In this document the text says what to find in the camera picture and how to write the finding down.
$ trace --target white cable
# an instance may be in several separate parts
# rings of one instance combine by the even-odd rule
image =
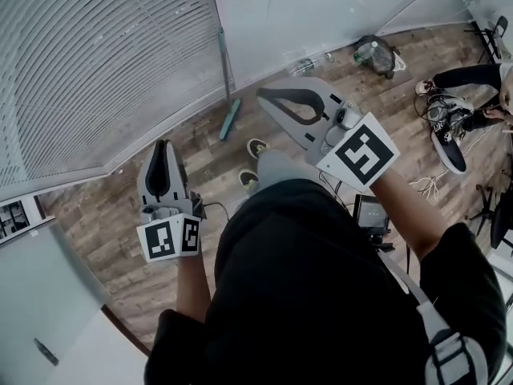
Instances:
[[[471,146],[463,153],[463,156],[466,156],[469,153],[469,151],[472,149],[472,147],[474,147],[487,134],[487,132],[490,131],[490,129],[491,129],[491,127],[487,128],[485,130],[485,132],[483,134],[481,134],[481,136],[476,141],[474,141],[474,143],[472,143]],[[422,194],[422,196],[425,196],[427,194],[426,199],[429,200],[430,195],[431,195],[431,190],[433,190],[433,197],[435,200],[437,200],[440,192],[436,185],[436,181],[439,178],[441,178],[442,176],[445,176],[448,172],[449,172],[449,169],[442,172],[441,174],[438,174],[437,176],[424,176],[423,178],[421,178],[419,180],[411,182],[410,185],[416,185],[421,181],[427,180],[427,183],[424,186],[424,188],[421,188],[418,191]]]

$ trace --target wooden floor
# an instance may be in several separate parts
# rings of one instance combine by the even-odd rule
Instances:
[[[349,48],[334,53],[335,63],[317,73],[364,112],[377,116],[402,153],[394,167],[408,181],[446,171],[430,141],[427,122],[418,118],[413,108],[414,85],[437,72],[475,64],[482,46],[478,38],[463,33],[464,28],[441,26],[387,37],[401,51],[408,66],[392,80],[352,66]],[[227,142],[218,140],[224,108],[197,115],[166,136],[182,153],[190,188],[200,193],[206,203],[223,203],[230,215],[246,198],[238,183],[238,171],[255,168],[246,152],[248,139],[261,138],[305,165],[302,150],[258,107],[254,88],[244,93],[242,108]],[[480,97],[489,95],[476,91],[475,87],[465,87],[463,91],[474,97],[476,106],[480,105]],[[479,98],[472,95],[476,92]],[[494,126],[468,152],[466,175],[448,172],[439,178],[438,199],[430,197],[430,202],[442,210],[449,223],[462,221],[466,215],[480,210],[477,184],[505,189],[507,178],[501,175],[501,170],[510,170],[506,154],[511,145],[501,128]],[[468,134],[462,141],[462,150],[468,150],[483,133],[480,130]],[[108,178],[50,192],[41,196],[41,201],[46,212],[59,219],[73,249],[111,294],[109,305],[113,311],[141,341],[151,346],[160,312],[175,304],[176,265],[172,261],[147,264],[139,247],[135,232],[139,225],[135,182],[143,157],[144,153],[139,154]],[[342,187],[340,195],[346,204],[353,202],[353,191]],[[207,210],[202,242],[213,291],[216,246],[226,218],[219,207]],[[475,230],[476,226],[472,224],[471,228]],[[395,243],[398,250],[394,256],[404,266],[403,241],[394,231],[389,240]],[[478,241],[484,251],[489,249],[489,225]],[[415,262],[411,273],[418,277]]]

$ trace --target tripod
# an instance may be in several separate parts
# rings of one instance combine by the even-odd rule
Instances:
[[[481,199],[483,200],[483,209],[475,214],[473,217],[469,218],[468,216],[465,216],[466,220],[473,221],[477,220],[478,218],[481,218],[481,223],[479,224],[478,232],[476,235],[479,235],[481,232],[481,229],[483,228],[485,221],[491,221],[491,218],[494,216],[494,212],[490,209],[491,205],[491,196],[494,193],[494,189],[492,187],[487,187],[487,191],[489,192],[488,198],[485,195],[484,187],[480,184],[477,184],[475,186],[475,189],[481,192]]]

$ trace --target black pants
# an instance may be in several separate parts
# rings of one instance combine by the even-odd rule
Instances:
[[[495,90],[500,91],[502,82],[499,72],[500,64],[479,64],[472,67],[455,68],[433,77],[433,83],[437,88],[452,88],[464,86],[465,84],[487,84]],[[499,94],[479,108],[491,107],[506,113],[500,106]],[[483,111],[476,111],[472,117],[462,123],[464,130],[471,132],[477,128],[488,127],[500,123],[500,119],[488,119]]]

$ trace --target bottle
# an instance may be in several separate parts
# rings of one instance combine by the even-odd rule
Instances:
[[[355,64],[360,65],[370,59],[377,47],[378,42],[365,43],[361,45],[353,54]]]
[[[292,77],[301,77],[309,74],[312,70],[319,68],[323,64],[333,63],[335,59],[330,53],[313,55],[312,57],[306,57],[295,62],[292,66],[287,68],[287,72]]]

